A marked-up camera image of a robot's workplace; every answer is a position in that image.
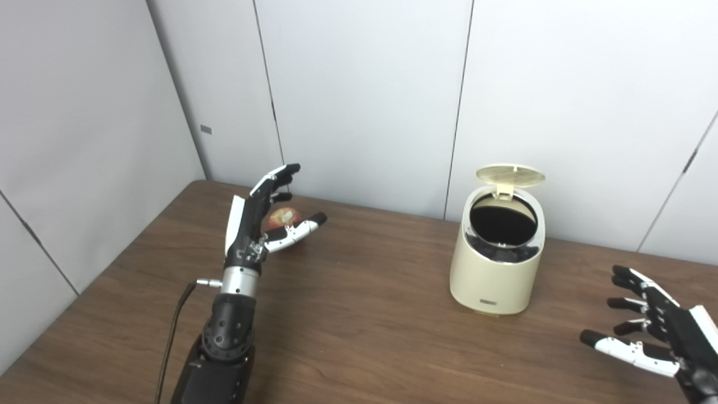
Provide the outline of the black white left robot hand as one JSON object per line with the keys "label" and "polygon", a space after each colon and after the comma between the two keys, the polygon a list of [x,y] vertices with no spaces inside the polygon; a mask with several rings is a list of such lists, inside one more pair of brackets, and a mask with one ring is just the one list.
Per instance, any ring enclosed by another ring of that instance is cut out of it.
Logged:
{"label": "black white left robot hand", "polygon": [[301,168],[298,163],[284,164],[262,176],[246,197],[234,197],[225,237],[225,269],[244,268],[261,274],[268,255],[295,245],[326,223],[326,214],[318,212],[298,223],[262,230],[272,205],[292,199],[290,192],[279,188],[289,185]]}

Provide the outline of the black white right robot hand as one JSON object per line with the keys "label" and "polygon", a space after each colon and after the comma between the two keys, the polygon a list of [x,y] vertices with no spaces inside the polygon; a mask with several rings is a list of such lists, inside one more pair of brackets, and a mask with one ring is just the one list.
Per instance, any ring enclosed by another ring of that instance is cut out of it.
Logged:
{"label": "black white right robot hand", "polygon": [[631,310],[641,318],[616,325],[613,335],[584,329],[580,342],[641,370],[675,379],[689,403],[715,403],[716,324],[707,309],[682,307],[636,269],[616,264],[612,271],[612,283],[638,297],[610,297],[608,307]]}

